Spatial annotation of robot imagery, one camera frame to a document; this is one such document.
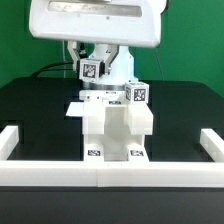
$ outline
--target green backdrop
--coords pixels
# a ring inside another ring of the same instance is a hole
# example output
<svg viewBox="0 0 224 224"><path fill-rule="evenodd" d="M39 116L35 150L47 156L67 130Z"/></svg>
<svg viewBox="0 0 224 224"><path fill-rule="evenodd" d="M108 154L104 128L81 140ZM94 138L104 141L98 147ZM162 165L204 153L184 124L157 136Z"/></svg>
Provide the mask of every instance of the green backdrop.
<svg viewBox="0 0 224 224"><path fill-rule="evenodd" d="M30 2L1 1L0 86L62 61L61 42L31 36ZM138 78L161 80L154 49L132 48L131 52ZM162 17L158 55L165 80L203 82L224 96L224 1L171 0Z"/></svg>

